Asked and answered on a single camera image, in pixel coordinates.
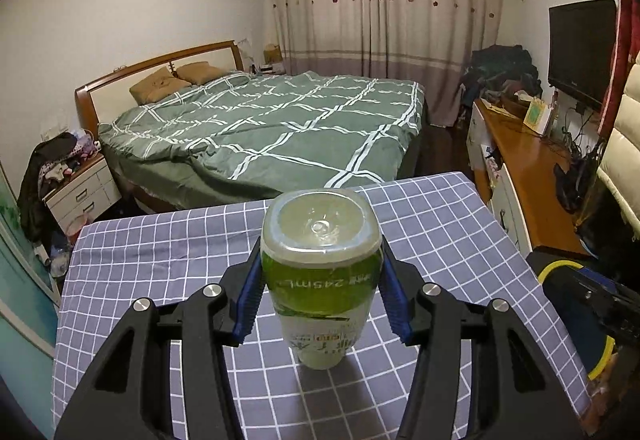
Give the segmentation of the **yellow rimmed dark trash bin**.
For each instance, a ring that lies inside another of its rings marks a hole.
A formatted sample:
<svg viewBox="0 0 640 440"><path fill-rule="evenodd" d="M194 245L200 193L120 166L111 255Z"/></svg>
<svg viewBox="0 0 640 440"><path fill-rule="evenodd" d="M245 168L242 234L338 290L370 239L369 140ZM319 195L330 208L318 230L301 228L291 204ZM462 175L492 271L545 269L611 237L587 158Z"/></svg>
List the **yellow rimmed dark trash bin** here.
<svg viewBox="0 0 640 440"><path fill-rule="evenodd" d="M538 247L529 252L526 261L544 286L544 293L570 334L578 356L585 366L588 379L597 379L612 358L615 340L599 327L585 304L573 296L564 296L562 289L552 281L553 275L565 270L599 277L600 274L596 272L597 262L593 256L566 253L549 247Z"/></svg>

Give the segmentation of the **brown pillow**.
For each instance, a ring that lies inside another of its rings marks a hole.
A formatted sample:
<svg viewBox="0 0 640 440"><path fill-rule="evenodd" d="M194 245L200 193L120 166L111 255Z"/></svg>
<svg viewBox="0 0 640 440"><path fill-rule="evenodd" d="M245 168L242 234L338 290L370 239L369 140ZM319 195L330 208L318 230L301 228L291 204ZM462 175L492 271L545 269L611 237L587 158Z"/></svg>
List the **brown pillow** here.
<svg viewBox="0 0 640 440"><path fill-rule="evenodd" d="M194 85L204 85L227 76L230 71L212 66L209 62L190 62L190 64L178 67L175 74L180 80Z"/></svg>
<svg viewBox="0 0 640 440"><path fill-rule="evenodd" d="M159 102L183 88L190 88L190 86L192 86L191 82L175 77L167 67L163 67L131 85L129 93L138 105L145 105Z"/></svg>

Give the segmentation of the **pink striped curtain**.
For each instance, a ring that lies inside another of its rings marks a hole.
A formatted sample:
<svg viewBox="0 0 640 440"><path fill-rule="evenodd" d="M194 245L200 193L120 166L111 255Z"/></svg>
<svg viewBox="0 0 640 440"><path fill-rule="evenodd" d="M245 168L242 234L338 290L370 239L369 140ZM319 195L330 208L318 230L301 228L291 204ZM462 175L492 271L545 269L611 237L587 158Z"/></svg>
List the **pink striped curtain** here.
<svg viewBox="0 0 640 440"><path fill-rule="evenodd" d="M502 0L271 0L290 74L411 80L437 126L456 122L473 52L495 44Z"/></svg>

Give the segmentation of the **green framed picture box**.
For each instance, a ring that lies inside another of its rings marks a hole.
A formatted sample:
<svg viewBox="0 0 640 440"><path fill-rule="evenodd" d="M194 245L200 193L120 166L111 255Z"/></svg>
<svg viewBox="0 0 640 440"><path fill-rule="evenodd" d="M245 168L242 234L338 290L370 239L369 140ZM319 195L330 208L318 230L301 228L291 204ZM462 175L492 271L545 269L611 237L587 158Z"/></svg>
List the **green framed picture box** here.
<svg viewBox="0 0 640 440"><path fill-rule="evenodd" d="M535 97L529 102L525 118L524 126L534 131L540 137L546 134L548 124L552 115L552 106L544 103L541 98Z"/></svg>

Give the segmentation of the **white bedside drawer cabinet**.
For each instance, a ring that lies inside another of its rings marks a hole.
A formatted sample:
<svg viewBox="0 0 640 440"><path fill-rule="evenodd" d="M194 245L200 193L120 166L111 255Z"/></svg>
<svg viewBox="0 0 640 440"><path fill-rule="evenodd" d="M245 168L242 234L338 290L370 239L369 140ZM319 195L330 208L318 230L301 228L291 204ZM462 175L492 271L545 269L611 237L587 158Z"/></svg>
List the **white bedside drawer cabinet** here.
<svg viewBox="0 0 640 440"><path fill-rule="evenodd" d="M61 187L44 197L44 202L60 229L66 233L74 223L94 221L121 198L106 159L97 153Z"/></svg>

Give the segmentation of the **pile of dark clothes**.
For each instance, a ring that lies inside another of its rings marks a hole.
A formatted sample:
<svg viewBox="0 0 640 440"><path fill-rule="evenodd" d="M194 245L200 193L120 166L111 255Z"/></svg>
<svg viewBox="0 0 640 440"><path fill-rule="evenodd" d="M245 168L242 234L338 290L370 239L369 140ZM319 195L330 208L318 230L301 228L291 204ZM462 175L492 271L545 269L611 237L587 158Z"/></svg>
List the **pile of dark clothes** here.
<svg viewBox="0 0 640 440"><path fill-rule="evenodd" d="M484 90L501 91L506 80L521 82L530 96L542 95L538 69L520 44L494 44L473 51L459 83L461 105L470 107Z"/></svg>

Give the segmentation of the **wooden bed headboard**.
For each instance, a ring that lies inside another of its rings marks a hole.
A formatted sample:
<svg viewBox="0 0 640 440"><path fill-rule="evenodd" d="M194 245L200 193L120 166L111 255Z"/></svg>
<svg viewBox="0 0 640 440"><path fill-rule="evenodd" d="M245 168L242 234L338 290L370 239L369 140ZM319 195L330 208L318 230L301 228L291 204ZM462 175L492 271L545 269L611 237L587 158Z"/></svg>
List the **wooden bed headboard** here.
<svg viewBox="0 0 640 440"><path fill-rule="evenodd" d="M111 122L137 106L129 93L131 85L157 69L166 67L174 70L200 60L208 60L212 65L224 69L244 68L241 51L233 40L185 48L120 67L76 88L74 96L79 126L96 137L101 123Z"/></svg>

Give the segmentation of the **black flat television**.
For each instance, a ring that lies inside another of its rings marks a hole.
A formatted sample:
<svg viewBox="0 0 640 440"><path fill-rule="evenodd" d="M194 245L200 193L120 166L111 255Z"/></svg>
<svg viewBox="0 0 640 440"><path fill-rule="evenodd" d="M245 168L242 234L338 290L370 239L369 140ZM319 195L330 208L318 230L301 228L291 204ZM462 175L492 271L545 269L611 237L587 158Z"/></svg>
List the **black flat television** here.
<svg viewBox="0 0 640 440"><path fill-rule="evenodd" d="M549 8L548 82L593 111L600 111L611 78L616 42L614 0Z"/></svg>

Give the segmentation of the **cream puffer jacket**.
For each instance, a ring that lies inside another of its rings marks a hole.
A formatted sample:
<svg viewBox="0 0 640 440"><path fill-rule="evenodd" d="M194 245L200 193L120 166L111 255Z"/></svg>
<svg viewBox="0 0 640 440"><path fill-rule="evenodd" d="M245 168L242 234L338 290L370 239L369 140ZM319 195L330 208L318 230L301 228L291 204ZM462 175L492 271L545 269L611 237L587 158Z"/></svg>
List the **cream puffer jacket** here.
<svg viewBox="0 0 640 440"><path fill-rule="evenodd" d="M614 127L597 170L627 223L640 231L640 66L636 58L625 83Z"/></svg>

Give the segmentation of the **green plaid bed duvet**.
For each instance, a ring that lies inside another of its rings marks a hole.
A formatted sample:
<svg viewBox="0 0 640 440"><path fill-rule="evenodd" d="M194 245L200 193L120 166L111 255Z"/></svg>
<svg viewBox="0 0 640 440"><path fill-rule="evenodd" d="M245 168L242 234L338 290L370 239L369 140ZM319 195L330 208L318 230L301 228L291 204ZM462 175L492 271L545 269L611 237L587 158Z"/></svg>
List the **green plaid bed duvet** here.
<svg viewBox="0 0 640 440"><path fill-rule="evenodd" d="M99 127L112 171L177 210L407 178L427 119L411 80L232 72Z"/></svg>

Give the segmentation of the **green label plastic bottle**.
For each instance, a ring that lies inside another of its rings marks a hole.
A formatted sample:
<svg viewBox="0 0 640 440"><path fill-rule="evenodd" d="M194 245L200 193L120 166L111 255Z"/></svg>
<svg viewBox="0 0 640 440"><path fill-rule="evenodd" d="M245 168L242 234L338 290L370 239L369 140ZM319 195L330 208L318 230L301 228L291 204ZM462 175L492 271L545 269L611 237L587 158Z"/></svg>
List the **green label plastic bottle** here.
<svg viewBox="0 0 640 440"><path fill-rule="evenodd" d="M362 333L380 279L382 232L351 189L289 192L267 209L262 274L282 334L300 363L334 368Z"/></svg>

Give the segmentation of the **black bag on dresser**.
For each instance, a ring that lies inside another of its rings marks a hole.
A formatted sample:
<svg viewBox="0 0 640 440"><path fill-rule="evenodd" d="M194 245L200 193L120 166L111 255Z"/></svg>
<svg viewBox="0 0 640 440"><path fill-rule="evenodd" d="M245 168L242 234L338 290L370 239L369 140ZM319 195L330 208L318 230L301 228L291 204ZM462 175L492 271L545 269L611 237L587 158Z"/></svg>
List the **black bag on dresser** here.
<svg viewBox="0 0 640 440"><path fill-rule="evenodd" d="M555 177L555 197L561 207L570 215L582 209L589 187L601 157L602 142L599 141L589 153L570 156L570 165L564 170L559 163L555 163L553 174Z"/></svg>

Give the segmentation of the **wooden top white dresser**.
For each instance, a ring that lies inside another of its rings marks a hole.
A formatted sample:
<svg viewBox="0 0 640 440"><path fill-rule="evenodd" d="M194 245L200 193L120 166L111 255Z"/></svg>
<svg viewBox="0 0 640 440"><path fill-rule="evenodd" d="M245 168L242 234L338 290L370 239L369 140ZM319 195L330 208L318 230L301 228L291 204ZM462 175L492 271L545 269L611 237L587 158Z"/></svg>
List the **wooden top white dresser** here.
<svg viewBox="0 0 640 440"><path fill-rule="evenodd" d="M585 256L573 218L555 196L554 168L568 167L561 146L477 100L466 148L480 198L523 256Z"/></svg>

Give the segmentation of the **purple checked tablecloth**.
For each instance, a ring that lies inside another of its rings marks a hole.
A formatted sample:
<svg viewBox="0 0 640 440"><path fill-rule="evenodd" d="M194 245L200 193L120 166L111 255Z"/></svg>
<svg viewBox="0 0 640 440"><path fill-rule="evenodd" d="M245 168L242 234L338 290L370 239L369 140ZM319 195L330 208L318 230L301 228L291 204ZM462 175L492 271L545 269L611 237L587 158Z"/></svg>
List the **purple checked tablecloth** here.
<svg viewBox="0 0 640 440"><path fill-rule="evenodd" d="M78 237L59 439L580 439L586 371L456 172Z"/></svg>

